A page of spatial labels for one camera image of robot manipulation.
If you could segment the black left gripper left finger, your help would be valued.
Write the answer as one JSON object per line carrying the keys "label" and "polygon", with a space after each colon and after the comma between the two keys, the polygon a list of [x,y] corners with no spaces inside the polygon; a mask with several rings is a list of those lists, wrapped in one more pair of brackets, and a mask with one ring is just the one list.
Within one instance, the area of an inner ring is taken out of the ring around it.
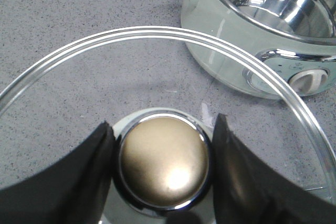
{"label": "black left gripper left finger", "polygon": [[1,223],[98,223],[112,177],[115,138],[103,122],[44,171],[1,190]]}

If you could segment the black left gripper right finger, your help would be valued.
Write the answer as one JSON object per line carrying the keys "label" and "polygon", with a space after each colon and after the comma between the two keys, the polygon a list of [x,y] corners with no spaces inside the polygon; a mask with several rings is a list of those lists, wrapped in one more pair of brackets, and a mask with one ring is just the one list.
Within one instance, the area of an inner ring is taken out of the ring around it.
{"label": "black left gripper right finger", "polygon": [[219,114],[213,132],[217,223],[335,223],[335,206],[285,179],[249,150]]}

